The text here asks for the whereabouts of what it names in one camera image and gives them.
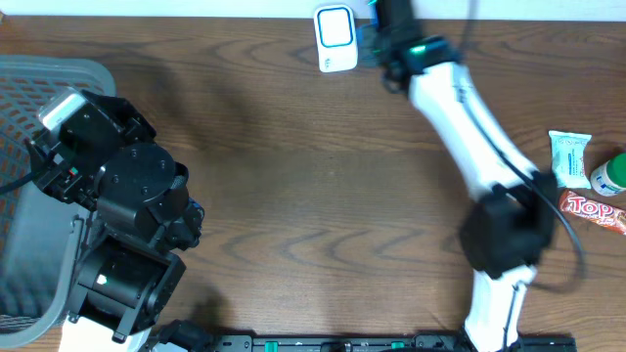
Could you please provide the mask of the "green white wipes packet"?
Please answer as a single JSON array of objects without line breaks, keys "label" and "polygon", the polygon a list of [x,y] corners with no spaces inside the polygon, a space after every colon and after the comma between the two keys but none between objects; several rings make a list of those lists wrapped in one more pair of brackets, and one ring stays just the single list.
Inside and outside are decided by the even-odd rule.
[{"label": "green white wipes packet", "polygon": [[573,132],[550,130],[552,170],[560,188],[590,189],[586,176],[584,152],[592,136]]}]

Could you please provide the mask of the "green lid jar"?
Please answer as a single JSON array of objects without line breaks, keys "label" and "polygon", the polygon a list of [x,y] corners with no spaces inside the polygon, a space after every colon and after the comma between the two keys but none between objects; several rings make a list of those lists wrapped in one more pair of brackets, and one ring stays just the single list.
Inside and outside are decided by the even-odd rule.
[{"label": "green lid jar", "polygon": [[592,172],[590,183],[596,193],[613,197],[625,192],[625,157],[619,154]]}]

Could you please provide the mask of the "red chocolate bar wrapper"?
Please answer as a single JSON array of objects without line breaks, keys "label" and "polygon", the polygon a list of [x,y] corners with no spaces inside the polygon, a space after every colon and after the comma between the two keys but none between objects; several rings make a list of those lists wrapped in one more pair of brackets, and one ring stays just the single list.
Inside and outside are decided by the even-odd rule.
[{"label": "red chocolate bar wrapper", "polygon": [[625,235],[625,210],[565,191],[559,199],[562,212],[586,219],[612,232]]}]

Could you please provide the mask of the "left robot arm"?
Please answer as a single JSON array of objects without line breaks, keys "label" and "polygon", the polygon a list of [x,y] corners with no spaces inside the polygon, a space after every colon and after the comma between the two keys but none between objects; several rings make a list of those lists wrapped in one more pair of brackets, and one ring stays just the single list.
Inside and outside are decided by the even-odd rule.
[{"label": "left robot arm", "polygon": [[188,168],[127,100],[68,88],[43,106],[31,142],[46,196],[88,211],[70,262],[60,348],[141,351],[200,242]]}]

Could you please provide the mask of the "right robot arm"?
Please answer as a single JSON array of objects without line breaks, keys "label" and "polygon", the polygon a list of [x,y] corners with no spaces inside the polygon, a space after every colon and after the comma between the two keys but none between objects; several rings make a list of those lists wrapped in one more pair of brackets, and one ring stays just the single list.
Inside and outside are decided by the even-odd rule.
[{"label": "right robot arm", "polygon": [[459,240],[473,269],[462,337],[470,351],[520,346],[523,301],[550,244],[557,181],[507,136],[481,99],[462,48],[426,36],[413,5],[372,0],[361,47],[383,70],[385,88],[404,94],[432,125],[456,163],[473,202]]}]

